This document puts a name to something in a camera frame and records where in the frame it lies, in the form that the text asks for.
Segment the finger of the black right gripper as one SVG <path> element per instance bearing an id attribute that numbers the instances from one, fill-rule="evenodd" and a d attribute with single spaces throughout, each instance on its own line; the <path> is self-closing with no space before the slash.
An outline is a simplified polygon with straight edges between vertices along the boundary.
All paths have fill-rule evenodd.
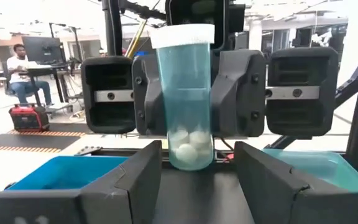
<path id="1" fill-rule="evenodd" d="M 141 135 L 166 136 L 163 93 L 155 54 L 135 58 L 132 83 L 137 131 Z"/>
<path id="2" fill-rule="evenodd" d="M 258 50 L 222 51 L 211 89 L 216 137 L 258 137 L 264 132 L 265 60 Z"/>

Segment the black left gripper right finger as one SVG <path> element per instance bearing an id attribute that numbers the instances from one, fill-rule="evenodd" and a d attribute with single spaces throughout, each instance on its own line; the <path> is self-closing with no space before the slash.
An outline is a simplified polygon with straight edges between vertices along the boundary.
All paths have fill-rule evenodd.
<path id="1" fill-rule="evenodd" d="M 358 224 L 358 171 L 339 154 L 236 142 L 234 162 L 255 223 Z"/>

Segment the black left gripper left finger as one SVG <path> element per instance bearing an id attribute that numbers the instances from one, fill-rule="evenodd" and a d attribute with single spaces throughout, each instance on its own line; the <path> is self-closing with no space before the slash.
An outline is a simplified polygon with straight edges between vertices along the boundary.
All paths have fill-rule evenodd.
<path id="1" fill-rule="evenodd" d="M 57 156 L 0 191 L 0 224 L 151 223 L 162 145 L 133 156 Z"/>

